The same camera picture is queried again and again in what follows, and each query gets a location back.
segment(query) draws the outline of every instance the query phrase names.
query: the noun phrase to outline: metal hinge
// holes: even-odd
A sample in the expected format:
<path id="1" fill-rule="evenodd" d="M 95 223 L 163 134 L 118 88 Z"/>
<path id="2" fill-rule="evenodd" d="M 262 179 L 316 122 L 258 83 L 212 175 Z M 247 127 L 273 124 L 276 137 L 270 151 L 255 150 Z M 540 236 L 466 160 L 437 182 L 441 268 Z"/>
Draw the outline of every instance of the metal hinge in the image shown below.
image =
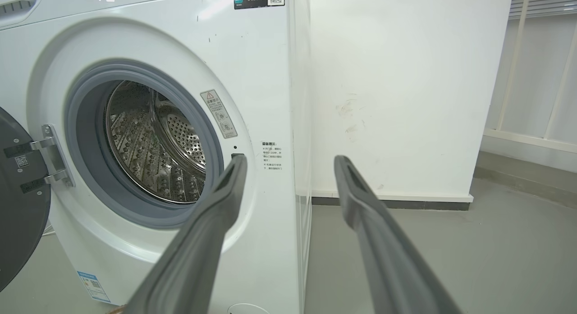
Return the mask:
<path id="1" fill-rule="evenodd" d="M 42 135 L 44 139 L 30 142 L 32 150 L 44 150 L 42 154 L 49 172 L 54 171 L 49 176 L 44 177 L 46 184 L 52 184 L 62 180 L 67 187 L 74 187 L 74 180 L 68 170 L 66 159 L 62 156 L 62 147 L 53 125 L 42 125 Z"/>

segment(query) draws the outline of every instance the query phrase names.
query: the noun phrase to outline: stainless steel drum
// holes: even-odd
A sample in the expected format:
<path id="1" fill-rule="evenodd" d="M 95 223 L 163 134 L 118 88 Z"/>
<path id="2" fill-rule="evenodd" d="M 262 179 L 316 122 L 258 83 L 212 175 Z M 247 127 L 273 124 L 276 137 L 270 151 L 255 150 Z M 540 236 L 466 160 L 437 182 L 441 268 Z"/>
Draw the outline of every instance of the stainless steel drum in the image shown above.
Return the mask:
<path id="1" fill-rule="evenodd" d="M 164 96 L 130 81 L 119 84 L 105 109 L 109 148 L 126 175 L 154 197 L 194 203 L 206 162 L 190 122 Z"/>

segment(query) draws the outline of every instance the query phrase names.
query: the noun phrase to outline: floor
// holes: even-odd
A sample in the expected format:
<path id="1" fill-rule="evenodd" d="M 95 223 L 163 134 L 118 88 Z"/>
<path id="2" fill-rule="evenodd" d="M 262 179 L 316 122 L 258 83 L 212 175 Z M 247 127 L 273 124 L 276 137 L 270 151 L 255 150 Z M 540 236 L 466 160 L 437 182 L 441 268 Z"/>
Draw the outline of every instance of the floor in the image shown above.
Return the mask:
<path id="1" fill-rule="evenodd" d="M 475 180 L 470 210 L 391 212 L 468 314 L 577 312 L 577 210 Z M 307 314 L 371 314 L 356 235 L 340 207 L 313 207 Z M 56 236 L 0 293 L 0 313 L 103 314 Z"/>

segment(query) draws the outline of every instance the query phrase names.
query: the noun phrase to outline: washing machine door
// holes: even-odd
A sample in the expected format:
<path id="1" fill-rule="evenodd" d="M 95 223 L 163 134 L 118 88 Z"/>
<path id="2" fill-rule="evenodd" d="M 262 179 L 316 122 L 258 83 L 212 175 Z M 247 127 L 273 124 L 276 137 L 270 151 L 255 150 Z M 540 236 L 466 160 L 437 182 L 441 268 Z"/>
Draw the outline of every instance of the washing machine door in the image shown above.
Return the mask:
<path id="1" fill-rule="evenodd" d="M 48 134 L 32 141 L 26 130 L 0 107 L 0 291 L 34 252 L 48 220 L 50 183 L 68 181 L 66 170 L 50 175 L 40 149 L 55 146 Z"/>

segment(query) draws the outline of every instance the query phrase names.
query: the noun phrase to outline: white washing machine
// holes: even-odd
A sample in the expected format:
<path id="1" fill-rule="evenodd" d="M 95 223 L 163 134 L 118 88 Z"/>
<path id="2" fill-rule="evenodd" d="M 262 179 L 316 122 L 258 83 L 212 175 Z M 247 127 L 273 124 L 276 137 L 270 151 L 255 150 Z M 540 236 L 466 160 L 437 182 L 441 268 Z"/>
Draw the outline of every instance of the white washing machine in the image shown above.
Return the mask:
<path id="1" fill-rule="evenodd" d="M 14 256 L 50 205 L 87 297 L 125 304 L 244 154 L 210 312 L 303 312 L 308 61 L 309 0 L 0 0 L 3 207 L 27 223 Z"/>

